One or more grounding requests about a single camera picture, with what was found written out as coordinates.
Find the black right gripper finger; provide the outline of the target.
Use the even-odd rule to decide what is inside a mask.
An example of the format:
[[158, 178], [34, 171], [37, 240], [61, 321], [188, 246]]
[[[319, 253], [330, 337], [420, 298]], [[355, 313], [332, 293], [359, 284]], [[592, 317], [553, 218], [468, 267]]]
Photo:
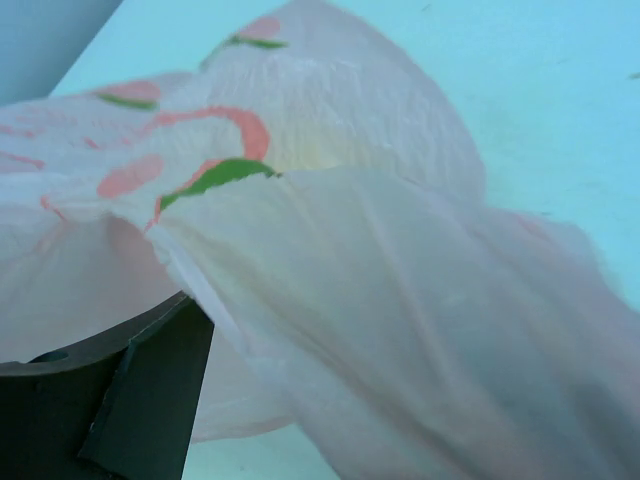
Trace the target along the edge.
[[2, 478], [181, 478], [213, 331], [178, 293], [86, 340], [2, 364]]

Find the pink plastic bag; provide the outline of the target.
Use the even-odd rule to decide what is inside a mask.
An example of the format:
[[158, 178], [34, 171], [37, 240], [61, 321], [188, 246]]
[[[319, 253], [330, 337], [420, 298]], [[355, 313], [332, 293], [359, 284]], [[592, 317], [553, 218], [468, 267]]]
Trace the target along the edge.
[[1, 110], [1, 357], [178, 292], [192, 437], [298, 425], [343, 479], [635, 479], [639, 315], [576, 226], [496, 208], [443, 92], [291, 1], [194, 71]]

